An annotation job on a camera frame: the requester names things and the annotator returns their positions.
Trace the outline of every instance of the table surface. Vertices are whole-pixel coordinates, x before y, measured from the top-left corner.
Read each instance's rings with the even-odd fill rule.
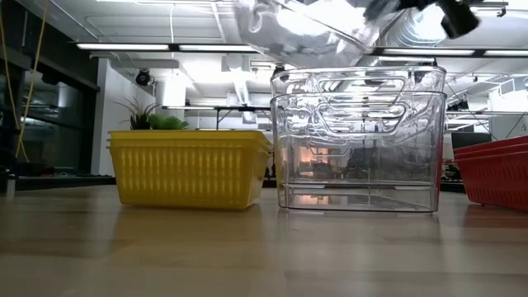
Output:
[[[0,296],[528,296],[528,213],[122,206],[115,186],[0,198]]]

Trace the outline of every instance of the window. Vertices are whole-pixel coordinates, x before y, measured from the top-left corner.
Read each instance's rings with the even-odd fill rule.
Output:
[[[31,80],[31,72],[26,72],[22,114],[28,103]],[[75,87],[37,73],[23,136],[31,163],[53,167],[54,174],[89,172],[95,109],[91,99]],[[18,159],[25,161],[22,155]]]
[[[0,149],[10,153],[14,145],[16,125],[13,121],[11,100],[7,91],[7,78],[0,72]]]

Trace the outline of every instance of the green plant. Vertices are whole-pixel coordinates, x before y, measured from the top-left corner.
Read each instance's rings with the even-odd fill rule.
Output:
[[[150,130],[149,117],[159,104],[152,103],[147,106],[138,102],[138,99],[134,97],[134,101],[125,99],[130,105],[123,104],[121,102],[115,102],[115,104],[121,105],[130,111],[130,129],[131,130]]]
[[[165,118],[162,115],[150,115],[148,122],[154,130],[185,130],[189,125],[175,116]]]

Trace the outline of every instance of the red basket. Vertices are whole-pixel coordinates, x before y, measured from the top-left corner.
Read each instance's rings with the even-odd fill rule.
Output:
[[[511,145],[528,144],[528,136],[515,137],[512,139],[503,139],[499,141],[493,141],[486,144],[476,144],[465,148],[455,149],[455,154],[458,153],[471,153],[484,149],[501,149]]]
[[[528,137],[457,149],[470,201],[528,210]]]

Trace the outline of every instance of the transparent container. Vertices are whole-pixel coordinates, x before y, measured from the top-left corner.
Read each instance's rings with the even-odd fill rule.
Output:
[[[440,92],[275,97],[280,206],[437,211],[445,107]]]
[[[242,40],[298,68],[353,65],[399,0],[237,0]]]
[[[271,78],[273,96],[304,92],[443,92],[446,70],[428,66],[294,69]]]

